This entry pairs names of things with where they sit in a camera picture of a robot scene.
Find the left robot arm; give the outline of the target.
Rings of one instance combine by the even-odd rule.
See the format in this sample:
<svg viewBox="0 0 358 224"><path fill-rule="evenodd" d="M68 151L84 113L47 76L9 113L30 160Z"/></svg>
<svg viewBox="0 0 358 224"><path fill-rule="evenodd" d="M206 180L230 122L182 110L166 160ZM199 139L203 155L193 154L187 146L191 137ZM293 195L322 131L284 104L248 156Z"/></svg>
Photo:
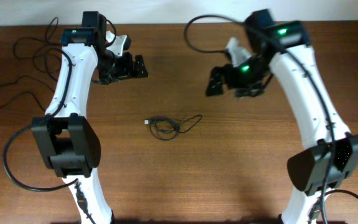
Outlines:
<svg viewBox="0 0 358 224"><path fill-rule="evenodd" d="M101 144L86 119L93 73L99 73L102 85L148 76L143 57L127 52L129 36L108 31L108 24L98 11L85 11L81 27L63 31L62 64L53 100L45 118L32 121L42 160L70 189L81 223L115 221L98 176Z"/></svg>

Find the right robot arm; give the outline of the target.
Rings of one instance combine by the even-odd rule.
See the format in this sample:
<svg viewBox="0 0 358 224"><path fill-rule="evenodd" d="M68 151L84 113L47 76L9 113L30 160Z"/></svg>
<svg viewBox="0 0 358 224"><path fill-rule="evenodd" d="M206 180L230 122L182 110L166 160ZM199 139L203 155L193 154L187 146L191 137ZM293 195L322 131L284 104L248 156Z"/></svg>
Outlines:
<svg viewBox="0 0 358 224"><path fill-rule="evenodd" d="M275 77L291 106L303 150L289 158L293 185L278 223L327 223L325 201L341 191L358 165L358 134L338 115L321 79L314 49L300 21L277 24L266 9L243 23L252 51L231 39L225 49L230 64L212 69L207 96L233 89L237 97L262 94Z"/></svg>

